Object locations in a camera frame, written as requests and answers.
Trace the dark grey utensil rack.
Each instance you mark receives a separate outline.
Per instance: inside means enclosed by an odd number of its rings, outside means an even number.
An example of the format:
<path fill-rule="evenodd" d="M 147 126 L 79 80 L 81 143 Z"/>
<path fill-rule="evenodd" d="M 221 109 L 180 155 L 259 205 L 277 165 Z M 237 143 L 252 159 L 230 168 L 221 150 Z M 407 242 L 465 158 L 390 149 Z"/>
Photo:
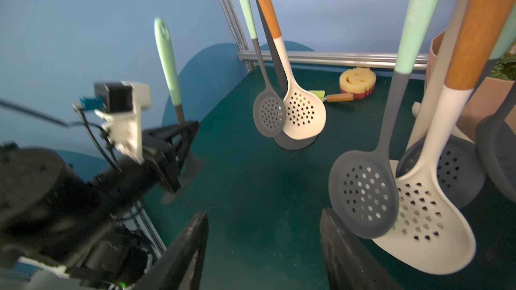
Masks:
<path fill-rule="evenodd" d="M 278 83 L 279 83 L 279 86 L 281 89 L 280 97 L 283 97 L 288 90 L 288 82 L 286 79 L 286 74 L 285 74 L 284 68 L 282 66 L 282 63 L 280 61 L 278 51 L 276 50 L 273 38 L 271 36 L 270 29 L 267 25 L 266 19 L 261 10 L 261 6 L 259 5 L 259 1 L 258 0 L 255 0 L 255 1 L 257 4 L 258 11 L 259 11 L 263 29 L 264 29 L 264 32 L 266 35 L 267 44 L 270 49 L 272 62 L 274 63 L 276 77 L 277 77 L 277 80 L 278 80 Z M 289 150 L 289 151 L 305 149 L 308 146 L 310 146 L 316 139 L 317 139 L 317 136 L 314 136 L 314 137 L 308 138 L 308 139 L 303 139 L 303 140 L 294 140 L 294 139 L 291 139 L 289 136 L 287 136 L 283 131 L 281 131 L 276 137 L 274 137 L 275 143 L 280 148 L 283 148 L 284 150 Z"/>

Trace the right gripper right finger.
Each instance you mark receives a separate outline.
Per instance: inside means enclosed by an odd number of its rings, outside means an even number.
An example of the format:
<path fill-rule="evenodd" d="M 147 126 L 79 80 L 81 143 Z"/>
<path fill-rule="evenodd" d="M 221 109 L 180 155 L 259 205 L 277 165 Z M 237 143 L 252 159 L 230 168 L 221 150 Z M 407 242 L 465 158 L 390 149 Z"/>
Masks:
<path fill-rule="evenodd" d="M 402 289 L 331 208 L 320 219 L 330 289 Z"/>

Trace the cream skimmer mint handle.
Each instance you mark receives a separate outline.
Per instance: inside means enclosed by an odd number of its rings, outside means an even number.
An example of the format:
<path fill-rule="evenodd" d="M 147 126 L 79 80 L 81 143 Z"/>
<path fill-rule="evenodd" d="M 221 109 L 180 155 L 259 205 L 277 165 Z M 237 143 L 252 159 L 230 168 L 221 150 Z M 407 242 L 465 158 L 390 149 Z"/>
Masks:
<path fill-rule="evenodd" d="M 487 175 L 497 189 L 515 202 L 515 134 L 505 119 L 515 106 L 515 86 L 498 110 L 476 128 L 476 146 Z"/>

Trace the cream utensil rack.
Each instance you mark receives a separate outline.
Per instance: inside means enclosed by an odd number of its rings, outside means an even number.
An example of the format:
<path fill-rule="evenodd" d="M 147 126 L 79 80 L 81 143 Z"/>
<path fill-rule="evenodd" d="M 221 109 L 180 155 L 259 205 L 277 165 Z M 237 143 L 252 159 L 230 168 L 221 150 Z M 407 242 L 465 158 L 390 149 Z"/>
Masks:
<path fill-rule="evenodd" d="M 434 59 L 434 63 L 427 67 L 427 78 L 425 82 L 425 92 L 421 102 L 419 113 L 416 117 L 413 130 L 411 132 L 409 142 L 405 153 L 400 161 L 392 161 L 393 173 L 395 177 L 401 177 L 406 172 L 397 173 L 396 170 L 400 163 L 404 163 L 408 156 L 417 147 L 422 147 L 428 129 L 431 125 L 435 110 L 441 95 L 444 81 L 446 79 L 447 70 L 451 62 L 451 57 L 458 39 L 458 34 L 466 11 L 468 0 L 457 0 L 454 11 L 445 31 L 443 31 L 443 39 L 440 42 L 439 52 Z"/>

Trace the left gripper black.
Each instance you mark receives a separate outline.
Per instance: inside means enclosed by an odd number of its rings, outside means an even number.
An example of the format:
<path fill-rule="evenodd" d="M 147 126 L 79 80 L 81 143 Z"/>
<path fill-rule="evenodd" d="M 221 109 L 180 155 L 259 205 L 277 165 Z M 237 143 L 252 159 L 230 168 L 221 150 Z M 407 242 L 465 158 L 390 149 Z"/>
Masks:
<path fill-rule="evenodd" d="M 191 144 L 200 129 L 197 120 L 144 130 L 142 147 L 144 163 L 138 170 L 138 183 L 158 183 L 166 192 L 176 195 L 181 189 L 183 168 Z"/>

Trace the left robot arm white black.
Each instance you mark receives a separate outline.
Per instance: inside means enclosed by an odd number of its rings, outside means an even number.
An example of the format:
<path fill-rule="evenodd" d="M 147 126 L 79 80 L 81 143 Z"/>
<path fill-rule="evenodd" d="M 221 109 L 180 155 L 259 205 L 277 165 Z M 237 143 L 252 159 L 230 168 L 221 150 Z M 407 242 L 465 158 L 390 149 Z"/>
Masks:
<path fill-rule="evenodd" d="M 123 157 L 88 182 L 52 150 L 2 145 L 1 266 L 28 259 L 94 288 L 198 289 L 206 212 L 152 265 L 149 240 L 123 227 L 122 217 L 155 185 L 181 191 L 181 170 L 199 128 L 189 121 L 145 130 L 143 162 Z"/>

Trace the grey skimmer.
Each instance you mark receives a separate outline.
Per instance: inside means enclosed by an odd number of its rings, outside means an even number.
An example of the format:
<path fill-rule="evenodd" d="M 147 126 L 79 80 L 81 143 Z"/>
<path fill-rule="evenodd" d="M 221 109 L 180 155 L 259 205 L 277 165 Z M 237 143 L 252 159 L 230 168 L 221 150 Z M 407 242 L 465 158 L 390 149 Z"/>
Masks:
<path fill-rule="evenodd" d="M 178 125 L 185 123 L 184 109 L 181 100 L 180 84 L 175 63 L 171 37 L 166 23 L 159 17 L 154 19 L 154 33 L 165 80 L 169 89 L 171 102 L 175 110 Z M 195 157 L 191 151 L 185 158 L 185 170 L 179 176 L 182 188 L 188 187 L 204 168 L 205 162 Z"/>

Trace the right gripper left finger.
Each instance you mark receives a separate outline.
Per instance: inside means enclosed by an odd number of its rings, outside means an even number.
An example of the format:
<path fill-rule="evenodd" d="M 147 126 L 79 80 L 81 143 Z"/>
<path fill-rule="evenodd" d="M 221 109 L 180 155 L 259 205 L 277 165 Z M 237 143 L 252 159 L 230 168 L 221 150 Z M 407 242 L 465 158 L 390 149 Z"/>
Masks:
<path fill-rule="evenodd" d="M 197 212 L 134 289 L 199 289 L 209 234 L 208 214 Z"/>

